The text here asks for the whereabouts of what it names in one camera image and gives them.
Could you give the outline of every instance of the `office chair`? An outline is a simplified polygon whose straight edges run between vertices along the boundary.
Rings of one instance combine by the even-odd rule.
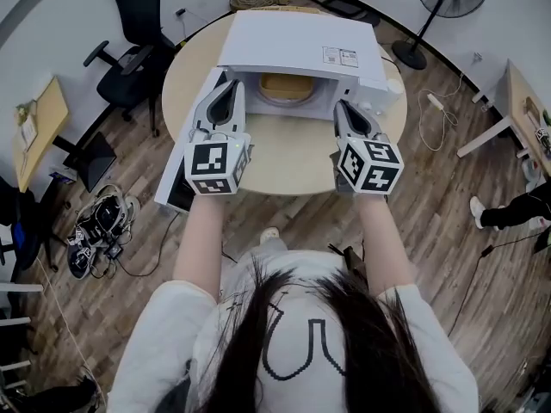
[[[34,200],[30,190],[21,193],[19,189],[11,187],[0,177],[0,225],[11,225],[11,244],[0,242],[0,263],[6,263],[4,253],[15,252],[15,274],[29,269],[36,259],[40,245],[44,244],[46,260],[49,268],[54,272],[58,267],[52,264],[50,238],[57,240],[64,246],[66,243],[53,234],[52,227],[47,223],[46,215],[40,204]]]
[[[116,107],[124,108],[122,117],[132,119],[130,111],[149,99],[149,120],[153,137],[158,136],[155,126],[155,101],[163,88],[164,75],[174,59],[176,48],[161,32],[161,0],[115,0],[121,15],[122,31],[134,43],[117,61],[104,49],[103,41],[84,61],[84,67],[99,58],[111,69],[97,85],[97,93]]]

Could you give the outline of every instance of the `white desk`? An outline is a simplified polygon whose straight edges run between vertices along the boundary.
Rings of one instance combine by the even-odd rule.
[[[497,136],[505,129],[511,127],[520,139],[526,151],[543,167],[545,172],[551,174],[551,161],[543,154],[542,148],[536,138],[536,130],[530,119],[524,113],[524,102],[530,97],[537,106],[540,114],[545,107],[537,97],[534,90],[530,87],[521,71],[510,61],[507,61],[505,74],[494,84],[481,90],[473,98],[473,102],[478,102],[482,96],[490,90],[496,89],[495,107],[503,115],[503,119],[479,137],[473,139],[457,151],[458,157],[465,157],[471,151],[476,150],[488,140]],[[525,151],[519,152],[518,156],[526,154]]]

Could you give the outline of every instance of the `pant leg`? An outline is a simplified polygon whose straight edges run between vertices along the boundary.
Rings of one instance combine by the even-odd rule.
[[[265,256],[276,252],[286,251],[287,245],[278,237],[269,238],[266,242],[252,248],[249,253],[252,256]]]
[[[71,387],[54,387],[41,391],[34,396],[25,398],[24,405],[36,411],[55,411],[56,413],[71,413],[82,409],[96,394],[96,384],[90,379],[84,379],[79,385]]]
[[[480,216],[482,226],[497,226],[503,230],[506,226],[523,224],[528,220],[543,216],[551,219],[551,184],[534,188],[533,191],[521,194],[505,208],[485,210]]]

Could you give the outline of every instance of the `shoe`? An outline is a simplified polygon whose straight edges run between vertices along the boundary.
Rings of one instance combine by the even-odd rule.
[[[486,210],[486,207],[482,205],[482,202],[480,202],[479,198],[476,196],[471,197],[469,206],[471,207],[471,214],[474,217],[474,223],[476,227],[481,230],[484,227],[480,223],[480,217],[482,217],[482,213]]]
[[[260,244],[266,243],[271,238],[279,238],[279,230],[275,226],[266,228],[260,235]]]
[[[77,380],[78,386],[81,387],[82,390],[85,390],[85,392],[90,396],[90,400],[87,404],[92,401],[96,404],[100,392],[92,372],[86,366],[81,366],[78,370]]]

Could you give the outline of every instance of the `black and white marker cube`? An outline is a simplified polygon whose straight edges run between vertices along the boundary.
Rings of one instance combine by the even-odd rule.
[[[236,194],[250,162],[247,139],[186,144],[185,177],[196,194]]]
[[[390,194],[404,162],[398,146],[378,140],[350,138],[339,140],[338,169],[357,193]]]

